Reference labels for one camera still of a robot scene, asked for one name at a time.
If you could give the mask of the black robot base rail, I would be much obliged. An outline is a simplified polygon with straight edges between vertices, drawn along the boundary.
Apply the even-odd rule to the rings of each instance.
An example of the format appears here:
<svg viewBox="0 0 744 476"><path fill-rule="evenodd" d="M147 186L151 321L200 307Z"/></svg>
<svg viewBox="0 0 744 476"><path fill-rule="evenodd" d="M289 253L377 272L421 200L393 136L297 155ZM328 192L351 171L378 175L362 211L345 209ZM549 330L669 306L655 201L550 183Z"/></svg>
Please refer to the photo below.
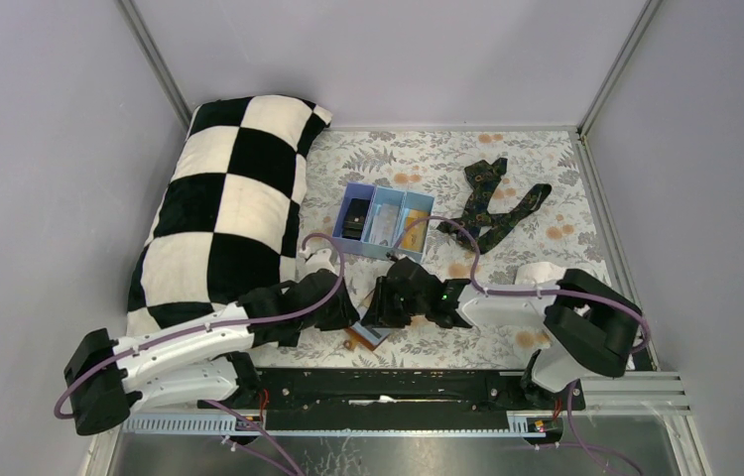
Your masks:
<svg viewBox="0 0 744 476"><path fill-rule="evenodd" d="M552 394L519 372L260 368L223 405L272 431L503 430L508 415L581 411L581 389Z"/></svg>

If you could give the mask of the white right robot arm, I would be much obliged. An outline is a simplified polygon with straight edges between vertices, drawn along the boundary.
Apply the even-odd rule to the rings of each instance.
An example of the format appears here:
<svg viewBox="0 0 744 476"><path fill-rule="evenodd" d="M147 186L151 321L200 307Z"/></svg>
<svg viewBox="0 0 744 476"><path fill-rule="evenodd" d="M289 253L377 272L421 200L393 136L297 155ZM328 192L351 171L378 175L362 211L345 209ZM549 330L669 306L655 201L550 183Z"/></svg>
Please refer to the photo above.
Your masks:
<svg viewBox="0 0 744 476"><path fill-rule="evenodd" d="M441 280L409 258L376 281L360 321L366 328L405 328L422 316L441 328L540 327L550 338L520 383L522 399L543 409L588 374L620 378L646 330L642 311L581 269L555 280L494 289L470 278Z"/></svg>

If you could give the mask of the brown leather card holder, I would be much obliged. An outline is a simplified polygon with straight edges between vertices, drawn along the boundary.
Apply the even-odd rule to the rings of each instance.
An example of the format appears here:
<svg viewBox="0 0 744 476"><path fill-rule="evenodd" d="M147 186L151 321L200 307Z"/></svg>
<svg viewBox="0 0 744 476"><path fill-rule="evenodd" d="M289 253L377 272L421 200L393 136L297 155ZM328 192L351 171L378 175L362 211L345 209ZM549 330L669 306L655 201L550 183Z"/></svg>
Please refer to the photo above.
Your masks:
<svg viewBox="0 0 744 476"><path fill-rule="evenodd" d="M371 304L373 292L370 292L356 307L359 319L350 327L345 329L348 334L347 348L353 349L356 345L362 345L370 351L379 347L393 332L393 329L364 326L361 322Z"/></svg>

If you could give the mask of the pale grey credit card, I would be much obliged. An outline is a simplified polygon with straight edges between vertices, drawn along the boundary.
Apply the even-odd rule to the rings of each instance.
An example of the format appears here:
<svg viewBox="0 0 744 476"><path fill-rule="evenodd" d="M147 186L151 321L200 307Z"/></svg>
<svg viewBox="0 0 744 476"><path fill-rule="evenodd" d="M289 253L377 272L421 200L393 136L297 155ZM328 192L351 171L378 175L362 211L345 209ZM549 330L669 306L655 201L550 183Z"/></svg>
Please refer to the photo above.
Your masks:
<svg viewBox="0 0 744 476"><path fill-rule="evenodd" d="M376 203L373 211L368 242L378 246L390 246L398 223L400 206L391 203Z"/></svg>

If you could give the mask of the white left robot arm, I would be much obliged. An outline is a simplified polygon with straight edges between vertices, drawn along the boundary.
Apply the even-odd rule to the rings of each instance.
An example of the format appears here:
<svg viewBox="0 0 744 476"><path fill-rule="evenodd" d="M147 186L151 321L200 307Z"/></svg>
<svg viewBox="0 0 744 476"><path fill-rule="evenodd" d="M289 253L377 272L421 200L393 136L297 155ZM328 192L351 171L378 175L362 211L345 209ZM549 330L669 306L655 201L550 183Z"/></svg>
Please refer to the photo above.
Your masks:
<svg viewBox="0 0 744 476"><path fill-rule="evenodd" d="M241 296L220 311L137 337L87 333L64 367L55 405L81 436L111 429L141 408L227 400L245 408L259 382L246 351L291 346L309 327L346 329L360 316L344 280L321 269Z"/></svg>

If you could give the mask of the light blue card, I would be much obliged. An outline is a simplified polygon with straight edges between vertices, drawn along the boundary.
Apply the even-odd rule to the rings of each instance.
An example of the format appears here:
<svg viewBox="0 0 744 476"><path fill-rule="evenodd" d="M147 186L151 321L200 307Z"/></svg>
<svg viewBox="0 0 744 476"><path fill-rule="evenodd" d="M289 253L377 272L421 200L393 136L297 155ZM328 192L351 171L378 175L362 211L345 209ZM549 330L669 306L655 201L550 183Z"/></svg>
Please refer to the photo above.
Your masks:
<svg viewBox="0 0 744 476"><path fill-rule="evenodd" d="M389 328L366 327L360 323L355 323L351 330L372 347L380 345L393 332Z"/></svg>

